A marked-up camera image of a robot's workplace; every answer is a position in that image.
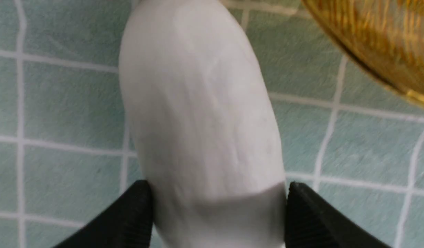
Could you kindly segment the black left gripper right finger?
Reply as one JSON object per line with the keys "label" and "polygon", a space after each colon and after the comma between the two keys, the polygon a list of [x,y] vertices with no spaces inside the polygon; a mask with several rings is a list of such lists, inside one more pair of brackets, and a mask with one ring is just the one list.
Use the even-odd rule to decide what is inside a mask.
{"label": "black left gripper right finger", "polygon": [[291,182],[285,211],[287,248],[386,248],[310,186]]}

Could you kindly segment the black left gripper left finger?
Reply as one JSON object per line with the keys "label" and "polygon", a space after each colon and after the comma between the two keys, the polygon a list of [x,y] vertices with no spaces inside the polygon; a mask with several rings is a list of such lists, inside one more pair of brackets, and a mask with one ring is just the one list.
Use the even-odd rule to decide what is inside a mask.
{"label": "black left gripper left finger", "polygon": [[92,221],[56,245],[57,248],[149,248],[153,198],[144,179],[134,182]]}

